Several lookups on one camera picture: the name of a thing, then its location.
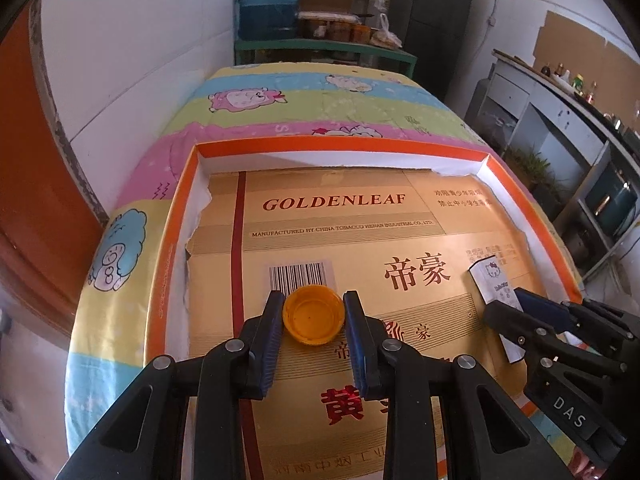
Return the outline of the white cartoon lighter box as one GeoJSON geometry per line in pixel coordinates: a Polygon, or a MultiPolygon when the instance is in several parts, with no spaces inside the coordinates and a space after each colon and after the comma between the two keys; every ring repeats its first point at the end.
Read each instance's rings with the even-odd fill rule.
{"type": "MultiPolygon", "coordinates": [[[[515,310],[524,312],[509,283],[506,272],[502,270],[495,255],[476,260],[470,265],[469,272],[485,304],[498,300],[515,310]]],[[[521,362],[525,356],[524,350],[517,344],[508,341],[505,336],[500,335],[499,337],[509,363],[521,362]]]]}

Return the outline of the colourful cartoon quilt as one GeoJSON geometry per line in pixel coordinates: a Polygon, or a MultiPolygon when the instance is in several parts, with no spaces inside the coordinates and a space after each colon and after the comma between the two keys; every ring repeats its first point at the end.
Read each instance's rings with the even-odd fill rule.
{"type": "Polygon", "coordinates": [[[170,204],[194,145],[288,136],[353,136],[497,153],[436,96],[408,77],[320,63],[226,67],[204,81],[163,134],[122,177],[93,257],[125,246],[122,290],[80,294],[65,372],[67,447],[75,451],[142,369],[152,322],[155,273],[170,204]]]}

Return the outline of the white kitchen counter cabinet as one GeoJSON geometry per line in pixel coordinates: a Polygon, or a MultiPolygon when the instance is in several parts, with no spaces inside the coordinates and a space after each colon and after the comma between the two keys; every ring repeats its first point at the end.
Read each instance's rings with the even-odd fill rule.
{"type": "Polygon", "coordinates": [[[639,164],[582,98],[518,58],[495,51],[470,104],[466,121],[503,159],[508,148],[540,153],[567,189],[566,203],[551,221],[586,280],[609,264],[639,225],[639,164]],[[606,236],[585,198],[606,165],[623,171],[637,193],[636,206],[614,237],[606,236]]]}

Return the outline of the potted green plant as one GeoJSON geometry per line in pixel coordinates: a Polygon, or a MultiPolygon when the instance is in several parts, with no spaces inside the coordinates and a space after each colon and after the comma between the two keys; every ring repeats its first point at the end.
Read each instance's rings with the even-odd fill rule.
{"type": "Polygon", "coordinates": [[[555,177],[550,162],[533,151],[508,148],[503,160],[521,181],[547,217],[558,218],[566,203],[567,189],[555,177]]]}

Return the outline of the green metal table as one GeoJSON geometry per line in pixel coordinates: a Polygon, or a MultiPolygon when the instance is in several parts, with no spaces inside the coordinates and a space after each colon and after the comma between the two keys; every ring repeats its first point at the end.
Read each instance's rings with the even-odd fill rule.
{"type": "Polygon", "coordinates": [[[234,42],[234,62],[240,64],[243,61],[243,55],[246,52],[255,54],[259,50],[273,51],[330,51],[330,52],[347,52],[358,55],[370,55],[377,58],[386,58],[398,62],[400,72],[406,77],[412,78],[416,61],[418,58],[403,50],[390,50],[381,47],[372,46],[372,44],[355,44],[354,42],[341,42],[333,40],[318,40],[308,38],[290,38],[276,40],[242,40],[237,39],[234,42]]]}

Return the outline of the orange-rimmed cardboard tray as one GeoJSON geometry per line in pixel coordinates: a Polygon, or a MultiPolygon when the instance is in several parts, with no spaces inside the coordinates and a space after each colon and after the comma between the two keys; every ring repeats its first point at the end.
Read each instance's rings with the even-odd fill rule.
{"type": "Polygon", "coordinates": [[[514,287],[579,295],[547,216],[478,145],[301,136],[196,144],[178,162],[145,353],[202,356],[262,312],[272,290],[356,292],[386,333],[433,358],[480,361],[520,409],[526,368],[483,322],[470,267],[514,287]]]}

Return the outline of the black refrigerator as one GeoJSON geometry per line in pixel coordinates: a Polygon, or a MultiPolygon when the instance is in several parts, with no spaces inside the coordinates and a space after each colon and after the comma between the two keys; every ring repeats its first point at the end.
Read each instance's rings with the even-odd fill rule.
{"type": "Polygon", "coordinates": [[[446,98],[462,48],[472,0],[390,0],[390,30],[416,57],[412,79],[446,98]]]}

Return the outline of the yellow plastic bottle cap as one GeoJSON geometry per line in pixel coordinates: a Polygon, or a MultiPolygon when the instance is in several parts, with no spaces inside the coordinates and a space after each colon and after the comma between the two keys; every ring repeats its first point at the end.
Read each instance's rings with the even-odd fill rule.
{"type": "Polygon", "coordinates": [[[282,310],[283,324],[300,344],[323,346],[342,330],[346,318],[343,300],[324,285],[294,290],[282,310]]]}

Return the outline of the blue water jug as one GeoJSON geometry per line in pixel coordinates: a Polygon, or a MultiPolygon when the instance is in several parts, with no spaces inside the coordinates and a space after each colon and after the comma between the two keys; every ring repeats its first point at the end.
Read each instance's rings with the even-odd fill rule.
{"type": "Polygon", "coordinates": [[[239,0],[242,40],[281,40],[296,35],[299,0],[239,0]]]}

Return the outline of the white plastic bag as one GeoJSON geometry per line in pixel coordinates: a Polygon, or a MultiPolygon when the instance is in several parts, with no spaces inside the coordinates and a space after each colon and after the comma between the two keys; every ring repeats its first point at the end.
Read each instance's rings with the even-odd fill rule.
{"type": "Polygon", "coordinates": [[[400,50],[402,48],[401,40],[390,31],[390,23],[385,13],[380,14],[380,27],[372,32],[370,44],[388,50],[400,50]]]}

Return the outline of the red wooden door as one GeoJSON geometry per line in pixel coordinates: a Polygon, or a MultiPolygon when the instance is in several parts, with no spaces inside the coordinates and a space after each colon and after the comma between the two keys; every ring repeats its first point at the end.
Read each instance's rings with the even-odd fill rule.
{"type": "Polygon", "coordinates": [[[105,222],[58,118],[41,0],[27,0],[1,38],[2,310],[67,348],[105,222]]]}

